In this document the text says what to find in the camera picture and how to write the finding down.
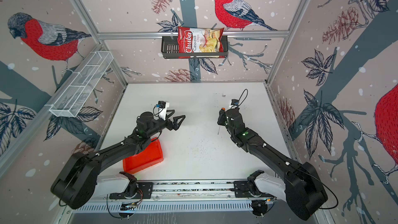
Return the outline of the orange black screwdriver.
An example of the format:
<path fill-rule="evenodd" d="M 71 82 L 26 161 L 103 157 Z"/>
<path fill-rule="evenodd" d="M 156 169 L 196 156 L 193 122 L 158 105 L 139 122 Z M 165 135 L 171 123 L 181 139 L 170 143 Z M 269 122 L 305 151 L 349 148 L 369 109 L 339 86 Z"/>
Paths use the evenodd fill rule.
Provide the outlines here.
<path fill-rule="evenodd" d="M 225 124 L 225 112 L 226 112 L 225 108 L 221 108 L 221 110 L 219 111 L 219 117 L 217 120 L 217 125 L 219 126 L 218 133 L 217 133 L 218 135 L 219 135 L 221 126 L 224 126 L 224 124 Z"/>

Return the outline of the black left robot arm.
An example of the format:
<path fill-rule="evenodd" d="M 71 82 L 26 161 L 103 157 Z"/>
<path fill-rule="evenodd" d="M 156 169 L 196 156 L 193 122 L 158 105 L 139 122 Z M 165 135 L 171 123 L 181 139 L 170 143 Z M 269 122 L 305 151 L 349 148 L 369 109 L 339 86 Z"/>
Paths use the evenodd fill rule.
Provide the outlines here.
<path fill-rule="evenodd" d="M 72 209 L 85 205 L 94 195 L 98 176 L 108 167 L 144 151 L 151 137 L 162 130 L 178 130 L 185 115 L 170 117 L 174 110 L 167 110 L 164 119 L 155 119 L 153 113 L 144 112 L 136 120 L 136 127 L 123 141 L 100 151 L 83 154 L 77 152 L 69 158 L 52 184 L 50 191 Z"/>

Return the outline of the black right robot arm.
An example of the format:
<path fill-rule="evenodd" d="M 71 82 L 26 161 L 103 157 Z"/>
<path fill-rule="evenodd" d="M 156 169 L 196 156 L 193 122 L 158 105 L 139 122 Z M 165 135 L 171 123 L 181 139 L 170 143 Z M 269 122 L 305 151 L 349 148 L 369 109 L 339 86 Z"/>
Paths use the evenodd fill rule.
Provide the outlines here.
<path fill-rule="evenodd" d="M 279 197 L 297 217 L 308 220 L 327 202 L 328 195 L 314 166 L 301 164 L 285 156 L 245 126 L 239 108 L 221 109 L 217 124 L 224 126 L 235 145 L 254 155 L 272 169 L 283 182 Z"/>

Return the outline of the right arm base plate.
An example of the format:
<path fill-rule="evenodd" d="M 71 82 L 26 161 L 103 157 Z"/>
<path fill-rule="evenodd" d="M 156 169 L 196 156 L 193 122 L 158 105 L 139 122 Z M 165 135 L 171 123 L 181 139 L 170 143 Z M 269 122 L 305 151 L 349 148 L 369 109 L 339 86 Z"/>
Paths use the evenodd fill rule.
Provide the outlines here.
<path fill-rule="evenodd" d="M 230 190 L 236 198 L 275 198 L 271 194 L 260 192 L 254 183 L 246 180 L 234 181 Z"/>

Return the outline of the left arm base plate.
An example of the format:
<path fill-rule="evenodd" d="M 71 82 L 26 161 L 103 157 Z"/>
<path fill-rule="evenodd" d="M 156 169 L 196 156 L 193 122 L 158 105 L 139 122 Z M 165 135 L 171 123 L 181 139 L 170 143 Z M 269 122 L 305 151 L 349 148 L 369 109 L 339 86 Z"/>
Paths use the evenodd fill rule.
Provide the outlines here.
<path fill-rule="evenodd" d="M 108 198 L 111 200 L 150 199 L 152 190 L 152 182 L 138 181 L 135 183 L 130 183 L 124 192 L 112 193 Z"/>

